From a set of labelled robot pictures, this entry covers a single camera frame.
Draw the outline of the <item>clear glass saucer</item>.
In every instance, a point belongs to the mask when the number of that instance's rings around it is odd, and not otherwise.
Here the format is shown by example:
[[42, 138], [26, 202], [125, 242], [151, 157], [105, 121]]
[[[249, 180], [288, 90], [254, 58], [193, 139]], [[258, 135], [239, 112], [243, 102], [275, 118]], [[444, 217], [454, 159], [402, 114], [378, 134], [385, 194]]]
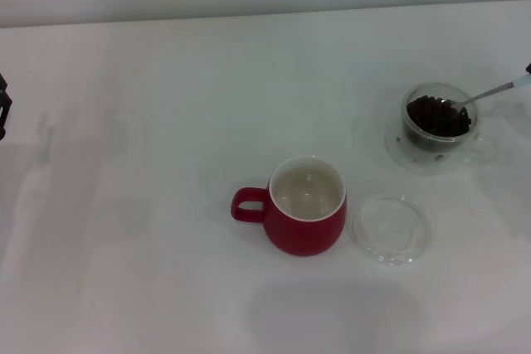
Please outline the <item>clear glass saucer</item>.
[[385, 128], [385, 147], [400, 167], [418, 175], [439, 175], [460, 166], [481, 167], [497, 158], [499, 145], [491, 134], [472, 133], [463, 143], [446, 149], [444, 143], [432, 142], [405, 129], [400, 115], [392, 117]]

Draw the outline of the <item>metal spoon with blue handle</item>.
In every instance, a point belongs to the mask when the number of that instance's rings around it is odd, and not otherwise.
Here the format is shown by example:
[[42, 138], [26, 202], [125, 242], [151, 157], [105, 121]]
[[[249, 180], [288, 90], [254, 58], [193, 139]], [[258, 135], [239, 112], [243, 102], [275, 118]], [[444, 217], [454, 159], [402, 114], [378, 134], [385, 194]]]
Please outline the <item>metal spoon with blue handle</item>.
[[523, 76], [520, 76], [516, 79], [511, 80], [508, 83], [505, 83], [501, 86], [498, 86], [494, 89], [488, 90], [480, 95], [476, 95], [472, 98], [469, 98], [465, 101], [454, 101], [450, 99], [444, 99], [442, 101], [443, 104], [449, 105], [451, 108], [455, 109], [457, 112], [460, 112], [466, 105], [473, 104], [474, 102], [484, 99], [487, 97], [490, 97], [492, 95], [497, 95], [499, 93], [502, 93], [507, 90], [511, 89], [520, 89], [525, 86], [531, 85], [531, 70], [527, 70], [526, 74]]

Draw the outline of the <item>dark coffee beans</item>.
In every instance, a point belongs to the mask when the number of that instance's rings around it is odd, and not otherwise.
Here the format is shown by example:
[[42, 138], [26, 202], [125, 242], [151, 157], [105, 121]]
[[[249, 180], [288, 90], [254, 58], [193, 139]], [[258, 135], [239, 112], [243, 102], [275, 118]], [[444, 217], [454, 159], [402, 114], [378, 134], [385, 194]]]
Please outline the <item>dark coffee beans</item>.
[[458, 137], [470, 131], [466, 107], [457, 109], [449, 99], [424, 95], [407, 104], [407, 113], [420, 129], [440, 137]]

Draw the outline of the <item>clear round glass lid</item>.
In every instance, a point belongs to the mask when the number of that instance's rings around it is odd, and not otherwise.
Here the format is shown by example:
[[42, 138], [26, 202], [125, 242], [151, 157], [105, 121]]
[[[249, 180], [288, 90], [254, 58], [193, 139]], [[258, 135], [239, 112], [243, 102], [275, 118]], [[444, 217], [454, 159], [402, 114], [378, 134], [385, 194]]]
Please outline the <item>clear round glass lid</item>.
[[431, 242], [432, 228], [417, 201], [381, 193], [355, 207], [349, 233], [353, 242], [378, 262], [400, 266], [421, 257]]

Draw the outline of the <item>clear glass cup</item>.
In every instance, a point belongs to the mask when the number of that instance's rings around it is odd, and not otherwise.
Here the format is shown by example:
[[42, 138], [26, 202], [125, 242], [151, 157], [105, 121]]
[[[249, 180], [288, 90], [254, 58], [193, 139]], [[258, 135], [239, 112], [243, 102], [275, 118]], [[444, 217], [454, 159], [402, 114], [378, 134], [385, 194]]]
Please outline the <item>clear glass cup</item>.
[[467, 92], [453, 85], [436, 82], [420, 84], [406, 93], [398, 112], [398, 115], [402, 117], [402, 122], [405, 124], [406, 130], [411, 130], [416, 136], [426, 138], [432, 142], [437, 141], [439, 143], [444, 143], [444, 147], [446, 149], [451, 147], [450, 143], [453, 143], [453, 147], [455, 147], [457, 144], [463, 143], [467, 138], [470, 138], [472, 133], [480, 131], [480, 113], [475, 104], [466, 105], [468, 115], [472, 121], [470, 131], [468, 133], [458, 137], [440, 137], [420, 129], [410, 119], [407, 113], [407, 104], [424, 95], [442, 99], [450, 99], [454, 101], [465, 101], [470, 98], [470, 95]]

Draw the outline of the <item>red ceramic mug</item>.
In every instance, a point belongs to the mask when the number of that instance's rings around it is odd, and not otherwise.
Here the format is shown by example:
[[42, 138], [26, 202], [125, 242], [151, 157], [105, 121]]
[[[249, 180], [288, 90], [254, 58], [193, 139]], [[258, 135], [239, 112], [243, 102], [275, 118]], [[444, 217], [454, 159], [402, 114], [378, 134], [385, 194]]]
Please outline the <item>red ceramic mug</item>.
[[335, 167], [316, 156], [279, 165], [267, 187], [244, 187], [231, 202], [231, 216], [263, 225], [269, 240], [290, 255], [318, 255], [340, 237], [347, 189]]

